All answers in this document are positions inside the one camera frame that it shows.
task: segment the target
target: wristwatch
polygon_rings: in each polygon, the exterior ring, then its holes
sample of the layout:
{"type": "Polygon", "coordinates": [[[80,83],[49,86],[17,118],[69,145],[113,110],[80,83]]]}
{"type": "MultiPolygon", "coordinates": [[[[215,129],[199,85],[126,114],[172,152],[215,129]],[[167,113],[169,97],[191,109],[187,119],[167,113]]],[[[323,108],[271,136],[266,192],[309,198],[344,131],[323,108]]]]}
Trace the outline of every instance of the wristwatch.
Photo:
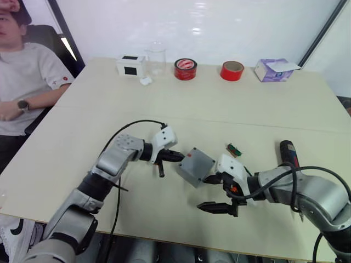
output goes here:
{"type": "Polygon", "coordinates": [[[25,100],[19,100],[17,106],[20,110],[23,110],[24,113],[29,112],[29,103],[25,100]]]}

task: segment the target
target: red adhesive tape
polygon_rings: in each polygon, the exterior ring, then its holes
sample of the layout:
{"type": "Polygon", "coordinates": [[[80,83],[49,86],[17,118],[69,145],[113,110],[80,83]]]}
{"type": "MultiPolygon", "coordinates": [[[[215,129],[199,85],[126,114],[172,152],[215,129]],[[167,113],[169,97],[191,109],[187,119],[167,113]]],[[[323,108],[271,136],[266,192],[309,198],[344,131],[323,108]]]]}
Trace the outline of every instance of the red adhesive tape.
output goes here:
{"type": "Polygon", "coordinates": [[[174,63],[174,75],[181,81],[188,81],[196,76],[197,63],[192,59],[178,59],[174,63]]]}
{"type": "Polygon", "coordinates": [[[238,81],[244,71],[242,63],[236,61],[227,61],[223,63],[220,76],[227,81],[238,81]]]}

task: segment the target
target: tissue box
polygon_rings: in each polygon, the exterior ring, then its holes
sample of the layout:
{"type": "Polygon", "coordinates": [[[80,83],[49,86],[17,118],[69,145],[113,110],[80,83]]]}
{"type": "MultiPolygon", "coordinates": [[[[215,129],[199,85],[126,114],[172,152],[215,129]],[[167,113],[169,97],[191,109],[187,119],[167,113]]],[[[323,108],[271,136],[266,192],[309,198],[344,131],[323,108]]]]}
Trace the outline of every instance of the tissue box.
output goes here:
{"type": "Polygon", "coordinates": [[[260,59],[254,72],[261,82],[287,81],[294,70],[300,69],[286,59],[260,59]]]}

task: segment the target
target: floor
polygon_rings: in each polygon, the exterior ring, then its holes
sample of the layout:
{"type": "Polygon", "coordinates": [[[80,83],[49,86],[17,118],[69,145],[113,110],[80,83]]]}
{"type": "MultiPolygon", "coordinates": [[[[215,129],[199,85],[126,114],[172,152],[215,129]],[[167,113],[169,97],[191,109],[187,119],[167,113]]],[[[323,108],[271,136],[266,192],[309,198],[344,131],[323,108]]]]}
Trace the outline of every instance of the floor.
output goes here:
{"type": "MultiPolygon", "coordinates": [[[[101,244],[107,235],[96,233],[89,248],[77,257],[77,263],[103,262],[101,244]]],[[[116,236],[108,263],[288,263],[283,259],[231,254],[197,249],[185,245],[154,242],[116,236]]]]}

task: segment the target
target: hand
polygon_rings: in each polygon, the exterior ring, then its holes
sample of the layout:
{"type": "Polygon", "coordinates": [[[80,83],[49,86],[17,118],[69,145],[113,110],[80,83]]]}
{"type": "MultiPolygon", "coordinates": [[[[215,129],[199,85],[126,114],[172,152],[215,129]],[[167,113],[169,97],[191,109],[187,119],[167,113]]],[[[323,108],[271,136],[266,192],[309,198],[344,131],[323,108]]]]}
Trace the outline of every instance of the hand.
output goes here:
{"type": "Polygon", "coordinates": [[[0,102],[0,121],[11,121],[22,113],[23,111],[17,106],[17,101],[0,102]]]}

